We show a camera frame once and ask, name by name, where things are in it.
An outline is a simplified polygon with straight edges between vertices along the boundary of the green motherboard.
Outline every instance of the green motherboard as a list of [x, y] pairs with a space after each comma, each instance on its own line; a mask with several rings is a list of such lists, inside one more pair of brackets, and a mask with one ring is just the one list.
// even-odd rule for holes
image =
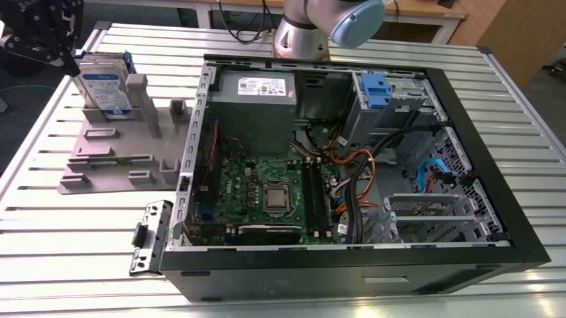
[[[317, 167], [316, 185], [304, 183], [305, 167]], [[330, 207], [325, 194], [329, 180], [336, 176], [333, 164], [305, 164], [302, 160], [225, 159], [221, 164], [218, 199], [214, 205], [197, 204], [200, 221], [192, 224], [192, 243], [224, 245], [225, 230], [232, 225], [266, 225], [293, 227], [300, 231], [297, 244], [333, 244], [336, 235], [330, 226]], [[324, 231], [312, 231], [314, 207], [308, 204], [316, 187], [318, 197], [317, 222], [326, 223]]]

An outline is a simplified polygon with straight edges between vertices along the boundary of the cpu socket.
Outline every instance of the cpu socket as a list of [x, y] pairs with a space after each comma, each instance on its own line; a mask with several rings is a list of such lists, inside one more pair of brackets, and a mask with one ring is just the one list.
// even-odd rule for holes
[[269, 182], [262, 184], [262, 212], [269, 217], [282, 217], [289, 212], [289, 184]]

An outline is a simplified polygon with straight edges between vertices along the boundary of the slotted metal table surface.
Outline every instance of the slotted metal table surface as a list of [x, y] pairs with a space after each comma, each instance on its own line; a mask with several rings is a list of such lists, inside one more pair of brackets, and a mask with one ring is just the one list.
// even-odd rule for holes
[[[242, 46], [221, 30], [111, 24], [93, 31], [85, 49], [133, 53], [137, 72], [148, 75], [149, 96], [157, 107], [168, 107], [170, 98], [193, 98], [204, 53], [269, 56], [269, 40]], [[174, 193], [55, 192], [83, 120], [82, 98], [63, 78], [0, 179], [0, 313], [566, 316], [564, 149], [492, 56], [463, 46], [369, 41], [354, 50], [330, 45], [330, 57], [444, 69], [551, 263], [439, 297], [188, 304], [165, 279], [127, 277], [129, 242], [142, 208], [172, 200]]]

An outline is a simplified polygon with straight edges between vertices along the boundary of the power supply label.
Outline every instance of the power supply label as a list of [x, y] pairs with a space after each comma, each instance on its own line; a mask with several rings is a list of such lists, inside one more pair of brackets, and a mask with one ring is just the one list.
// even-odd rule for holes
[[87, 95], [107, 118], [119, 118], [131, 112], [125, 92], [118, 90], [119, 80], [114, 74], [82, 74]]
[[237, 95], [285, 96], [285, 92], [281, 78], [240, 78], [237, 80]]

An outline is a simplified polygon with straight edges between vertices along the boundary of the motherboard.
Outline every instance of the motherboard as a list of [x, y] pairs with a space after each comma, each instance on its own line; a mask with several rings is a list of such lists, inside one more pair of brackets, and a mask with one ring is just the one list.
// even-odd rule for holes
[[314, 160], [224, 159], [216, 204], [197, 203], [196, 245], [333, 244], [326, 196], [333, 164]]

